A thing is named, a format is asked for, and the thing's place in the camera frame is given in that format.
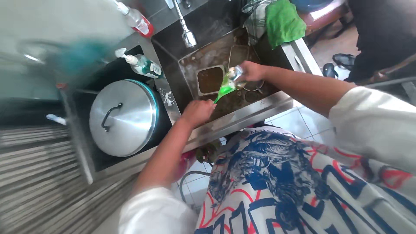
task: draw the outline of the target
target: plaid towel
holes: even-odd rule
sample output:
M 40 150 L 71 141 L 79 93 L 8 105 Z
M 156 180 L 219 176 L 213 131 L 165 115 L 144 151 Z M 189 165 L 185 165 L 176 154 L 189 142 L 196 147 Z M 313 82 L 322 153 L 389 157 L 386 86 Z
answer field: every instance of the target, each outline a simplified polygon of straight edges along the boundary
M 250 45 L 255 45 L 266 32 L 266 7 L 276 0 L 249 0 L 242 12 L 251 14 L 244 22 L 243 27 L 248 32 Z

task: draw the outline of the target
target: hand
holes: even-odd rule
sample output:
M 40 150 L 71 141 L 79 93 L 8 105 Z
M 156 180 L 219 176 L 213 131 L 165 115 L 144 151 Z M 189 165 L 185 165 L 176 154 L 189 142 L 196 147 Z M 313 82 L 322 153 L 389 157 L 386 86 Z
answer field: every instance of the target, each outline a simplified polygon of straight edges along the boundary
M 195 128 L 209 120 L 215 106 L 217 104 L 214 104 L 212 100 L 192 101 L 185 108 L 180 120 Z
M 240 64 L 240 67 L 243 69 L 244 73 L 241 77 L 238 78 L 238 80 L 258 81 L 265 78 L 265 68 L 263 65 L 255 62 L 244 61 L 242 64 Z

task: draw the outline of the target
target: pot lid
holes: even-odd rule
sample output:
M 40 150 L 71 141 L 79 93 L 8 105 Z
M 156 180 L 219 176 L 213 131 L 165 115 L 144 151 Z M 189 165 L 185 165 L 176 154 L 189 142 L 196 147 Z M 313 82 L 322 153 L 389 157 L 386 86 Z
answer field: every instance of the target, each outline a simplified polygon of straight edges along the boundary
M 95 98 L 89 128 L 102 151 L 127 157 L 147 144 L 157 116 L 156 100 L 145 84 L 120 80 L 107 85 Z

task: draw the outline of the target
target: stainless steel counter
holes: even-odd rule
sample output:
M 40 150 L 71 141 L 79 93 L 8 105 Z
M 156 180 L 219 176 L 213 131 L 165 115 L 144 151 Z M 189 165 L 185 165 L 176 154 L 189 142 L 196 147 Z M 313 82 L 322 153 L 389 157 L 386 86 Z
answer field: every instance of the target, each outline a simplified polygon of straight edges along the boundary
M 121 41 L 117 47 L 125 47 L 127 50 L 140 45 L 144 55 L 154 62 L 160 64 L 159 58 L 155 52 L 154 46 L 150 39 L 141 37 L 138 33 L 134 33 Z M 322 75 L 316 61 L 312 57 L 310 51 L 303 39 L 299 39 L 290 43 L 282 45 L 284 54 L 292 66 L 293 70 L 300 72 L 308 72 L 315 75 Z M 155 80 L 156 86 L 161 94 L 162 100 L 165 101 L 165 108 L 169 115 L 172 124 L 181 116 L 176 101 L 172 95 L 171 87 L 166 77 L 161 77 Z M 73 113 L 68 119 L 69 124 L 77 124 L 78 120 L 76 113 L 71 108 L 71 101 L 65 97 L 66 111 Z M 216 119 L 192 131 L 189 142 L 187 143 L 184 152 L 195 149 L 215 139 L 228 135 L 232 132 L 238 131 L 248 125 L 262 121 L 273 115 L 284 112 L 296 106 L 290 96 L 280 91 L 258 102 L 252 103 L 244 108 L 234 111 L 226 116 Z M 77 136 L 80 133 L 75 128 L 71 127 L 73 135 Z M 115 180 L 125 178 L 131 174 L 137 173 L 143 169 L 147 160 L 155 151 L 156 147 L 149 149 L 139 155 L 128 158 L 114 166 L 108 167 L 102 171 L 96 172 L 92 160 L 88 157 L 87 143 L 82 137 L 73 137 L 73 142 L 76 145 L 79 161 L 82 164 L 83 172 L 90 184 L 100 185 L 102 183 L 113 182 Z

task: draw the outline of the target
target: green cloth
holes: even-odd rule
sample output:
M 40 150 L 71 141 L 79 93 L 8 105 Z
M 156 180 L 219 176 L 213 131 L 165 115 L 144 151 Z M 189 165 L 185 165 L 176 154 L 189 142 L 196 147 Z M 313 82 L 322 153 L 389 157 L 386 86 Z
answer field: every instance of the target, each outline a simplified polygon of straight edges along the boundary
M 289 0 L 277 0 L 266 8 L 266 27 L 272 49 L 305 36 L 306 24 Z

